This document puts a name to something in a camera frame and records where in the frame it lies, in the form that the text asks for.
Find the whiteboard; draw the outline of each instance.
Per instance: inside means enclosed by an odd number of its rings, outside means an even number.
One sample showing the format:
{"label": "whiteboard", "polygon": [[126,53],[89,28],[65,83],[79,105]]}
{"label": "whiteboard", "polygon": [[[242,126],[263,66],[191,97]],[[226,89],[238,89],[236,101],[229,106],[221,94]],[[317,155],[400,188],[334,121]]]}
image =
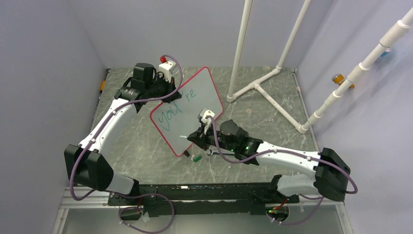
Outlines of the whiteboard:
{"label": "whiteboard", "polygon": [[179,88],[182,97],[171,103],[161,103],[150,113],[150,119],[176,156],[181,156],[192,142],[188,136],[201,124],[198,115],[208,108],[216,118],[224,111],[210,70],[201,68]]}

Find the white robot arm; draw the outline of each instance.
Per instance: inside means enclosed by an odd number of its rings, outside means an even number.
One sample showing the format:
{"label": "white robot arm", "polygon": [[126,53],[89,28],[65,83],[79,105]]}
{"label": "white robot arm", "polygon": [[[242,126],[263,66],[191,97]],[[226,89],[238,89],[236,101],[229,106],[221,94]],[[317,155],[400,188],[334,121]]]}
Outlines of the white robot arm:
{"label": "white robot arm", "polygon": [[[147,99],[163,97],[176,89],[173,78],[177,70],[175,65],[175,62],[165,60],[159,65],[158,72],[151,64],[135,65],[133,76],[128,78],[117,91],[109,110],[93,131],[78,145],[69,145],[65,149],[68,177],[71,179],[72,173],[75,175],[71,184],[78,183],[95,190],[117,192],[129,196],[140,194],[139,182],[113,171],[104,155],[109,153],[109,149],[122,129],[146,104]],[[180,97],[181,94],[175,92],[162,101],[171,102]],[[142,102],[128,104],[135,100]],[[81,161],[75,166],[79,157]]]}
{"label": "white robot arm", "polygon": [[213,116],[213,112],[203,109],[198,116],[201,127],[187,139],[204,150],[212,145],[219,151],[222,148],[234,152],[239,161],[221,155],[231,163],[279,165],[297,172],[297,175],[274,176],[271,186],[279,197],[321,194],[330,200],[343,201],[345,194],[351,193],[346,191],[350,168],[333,150],[324,148],[322,152],[306,152],[276,146],[250,137],[231,119],[223,122],[217,131]]}

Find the marble pattern floor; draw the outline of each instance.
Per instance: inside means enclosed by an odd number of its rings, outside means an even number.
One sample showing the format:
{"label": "marble pattern floor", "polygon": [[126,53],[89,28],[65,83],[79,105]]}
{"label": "marble pattern floor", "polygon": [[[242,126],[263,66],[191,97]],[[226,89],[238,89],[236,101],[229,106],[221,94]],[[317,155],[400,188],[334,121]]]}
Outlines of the marble pattern floor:
{"label": "marble pattern floor", "polygon": [[[184,68],[184,80],[200,67]],[[231,77],[231,67],[210,67],[212,77],[224,105],[218,125],[233,119],[247,130],[250,136],[282,147],[314,151],[308,131],[302,135],[256,90],[250,90],[233,103],[226,101]],[[271,69],[240,67],[235,91],[262,77]],[[108,110],[113,96],[123,82],[132,75],[132,68],[111,69],[106,79],[94,124]],[[262,87],[299,123],[305,122],[304,110],[290,69],[282,69],[275,77],[262,83]],[[269,182],[277,174],[292,175],[290,169],[278,166],[229,164],[220,156],[205,156],[198,147],[191,154],[202,155],[193,162],[190,157],[176,157],[152,124],[149,114],[159,102],[147,103],[127,124],[112,146],[106,160],[115,171],[136,178],[141,184],[178,183],[234,183]]]}

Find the purple cable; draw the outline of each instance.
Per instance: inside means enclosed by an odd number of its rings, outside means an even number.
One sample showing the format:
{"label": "purple cable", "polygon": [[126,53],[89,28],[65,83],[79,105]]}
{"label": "purple cable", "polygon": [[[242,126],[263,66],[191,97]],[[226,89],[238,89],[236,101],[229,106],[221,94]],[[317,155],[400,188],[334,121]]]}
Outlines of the purple cable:
{"label": "purple cable", "polygon": [[323,196],[319,196],[319,197],[308,197],[308,196],[305,196],[305,195],[302,195],[302,194],[300,194],[300,196],[302,196],[302,197],[304,197],[305,199],[308,199],[308,200],[318,200],[318,199],[322,199],[322,198],[323,198]]}
{"label": "purple cable", "polygon": [[[131,104],[135,104],[135,103],[139,103],[139,102],[149,102],[149,101],[162,100],[162,99],[165,99],[165,98],[168,98],[168,97],[174,95],[174,94],[178,91],[178,89],[181,87],[182,80],[184,79],[184,75],[183,75],[183,73],[182,73],[182,68],[181,68],[181,66],[179,65],[178,61],[177,61],[174,57],[172,57],[172,56],[170,56],[170,55],[162,55],[162,57],[166,57],[166,58],[169,58],[169,59],[173,60],[173,61],[176,63],[176,65],[178,66],[179,74],[181,75],[181,79],[180,79],[180,81],[179,81],[179,85],[176,86],[176,89],[175,89],[174,91],[172,91],[170,94],[165,95],[165,96],[163,96],[163,97],[149,98],[149,99],[135,100],[135,101],[126,102],[126,103],[118,106],[118,107],[114,110],[115,112],[118,112],[120,109],[122,109],[123,107],[125,107],[125,106],[127,106],[127,105],[131,105]],[[113,114],[113,112],[110,112],[109,115],[108,115],[108,117],[102,122],[102,124],[100,125],[100,127],[97,129],[95,135],[93,135],[93,137],[92,137],[93,139],[96,139],[97,136],[103,131],[103,129],[104,129],[104,128],[106,127],[106,125],[108,124],[109,120],[111,120],[112,116],[114,116],[114,114]],[[89,141],[89,143],[86,145],[86,147],[82,150],[82,152],[80,153],[79,157],[77,158],[75,164],[73,165],[73,169],[72,169],[72,172],[71,172],[71,174],[70,174],[70,181],[69,181],[70,195],[71,195],[72,198],[73,198],[74,200],[76,200],[76,201],[81,201],[81,200],[85,199],[87,196],[89,196],[91,193],[93,193],[93,192],[95,191],[95,189],[92,189],[92,190],[90,190],[87,194],[85,194],[84,196],[82,196],[82,197],[77,197],[76,194],[75,194],[75,190],[74,190],[74,180],[75,180],[75,172],[76,172],[76,169],[77,169],[77,167],[79,166],[79,163],[80,163],[80,161],[82,160],[83,156],[85,155],[86,151],[91,147],[92,144],[93,144],[93,142],[92,142],[92,141]],[[172,205],[172,203],[170,202],[170,200],[167,199],[166,197],[164,197],[163,195],[158,195],[158,196],[161,196],[161,197],[165,198],[165,199]],[[171,219],[171,222],[170,222],[170,223],[168,224],[168,226],[166,226],[162,231],[166,230],[166,229],[171,225],[173,219],[174,219],[174,213],[173,213],[173,208],[172,208],[172,219]]]}
{"label": "purple cable", "polygon": [[136,199],[136,198],[141,198],[141,197],[144,197],[144,196],[154,195],[154,196],[160,196],[161,198],[165,199],[165,200],[169,203],[169,205],[170,205],[170,207],[171,207],[171,209],[172,209],[172,217],[170,218],[169,223],[168,223],[163,229],[161,229],[161,230],[159,230],[159,231],[155,231],[155,232],[148,232],[148,231],[139,229],[139,228],[135,227],[134,225],[131,225],[131,224],[129,224],[129,223],[127,223],[127,222],[125,222],[125,221],[122,220],[122,217],[121,217],[122,212],[124,212],[125,210],[140,210],[138,207],[129,206],[129,207],[126,207],[126,208],[123,208],[122,210],[120,210],[120,211],[119,211],[119,220],[120,220],[120,222],[121,222],[122,224],[125,224],[126,226],[132,228],[132,229],[137,230],[138,232],[142,232],[142,233],[146,233],[146,234],[157,234],[157,233],[161,233],[161,232],[165,231],[166,229],[168,229],[168,228],[171,226],[173,220],[175,219],[175,210],[174,210],[174,208],[173,208],[172,202],[171,202],[167,197],[165,197],[165,196],[163,196],[163,195],[161,195],[161,194],[144,194],[144,195],[140,195],[140,196],[126,196],[126,195],[120,194],[120,193],[115,193],[115,194],[116,194],[116,195],[119,195],[119,196],[121,196],[121,197],[131,198],[131,199]]}
{"label": "purple cable", "polygon": [[[262,152],[259,152],[259,153],[257,153],[257,154],[254,154],[253,156],[244,158],[243,160],[239,160],[239,161],[229,160],[228,158],[226,158],[226,157],[223,155],[223,153],[221,152],[221,148],[219,147],[218,135],[217,135],[217,128],[216,128],[216,125],[215,125],[215,120],[214,120],[214,118],[213,118],[212,116],[207,116],[207,118],[211,119],[211,121],[212,121],[212,130],[213,130],[213,132],[214,132],[215,145],[216,145],[217,150],[218,150],[218,152],[220,153],[221,157],[222,157],[225,161],[227,161],[227,162],[229,162],[229,163],[243,163],[243,162],[246,162],[246,161],[248,161],[248,160],[251,160],[251,159],[253,159],[253,158],[257,157],[257,156],[260,156],[260,155],[265,155],[265,154],[267,154],[267,153],[275,153],[274,150],[266,150],[266,151],[262,151]],[[306,156],[306,155],[302,155],[302,154],[300,154],[300,153],[297,153],[297,152],[294,152],[294,151],[290,151],[290,150],[278,149],[277,152],[292,154],[292,155],[296,155],[296,156],[299,156],[299,157],[302,157],[302,158],[305,158],[305,159],[308,158],[308,156]],[[330,166],[330,167],[335,168],[335,169],[338,170],[339,172],[341,172],[341,173],[349,180],[349,182],[352,184],[352,186],[354,187],[354,191],[345,191],[347,194],[356,194],[356,193],[358,192],[358,188],[357,188],[357,185],[356,185],[356,183],[354,182],[354,180],[351,179],[350,175],[349,175],[347,172],[345,172],[343,169],[341,169],[339,166],[337,166],[337,165],[335,165],[335,164],[333,164],[333,163],[331,163],[331,162],[328,162],[328,161],[325,161],[325,160],[322,160],[322,159],[318,159],[318,158],[315,158],[315,157],[311,157],[311,156],[310,156],[310,159],[311,159],[311,160],[314,160],[314,161],[316,161],[316,162],[320,162],[320,163],[326,164],[326,165],[328,165],[328,166]]]}
{"label": "purple cable", "polygon": [[288,225],[288,226],[302,224],[302,223],[306,222],[307,220],[309,220],[309,219],[316,213],[316,211],[320,208],[320,205],[321,205],[323,199],[324,199],[324,198],[321,197],[320,201],[319,201],[318,204],[314,207],[313,211],[312,211],[306,218],[304,218],[303,220],[300,220],[300,221],[294,222],[294,223],[283,223],[283,222],[279,222],[279,221],[276,221],[276,220],[275,220],[275,221],[278,222],[278,224],[280,224],[280,225]]}

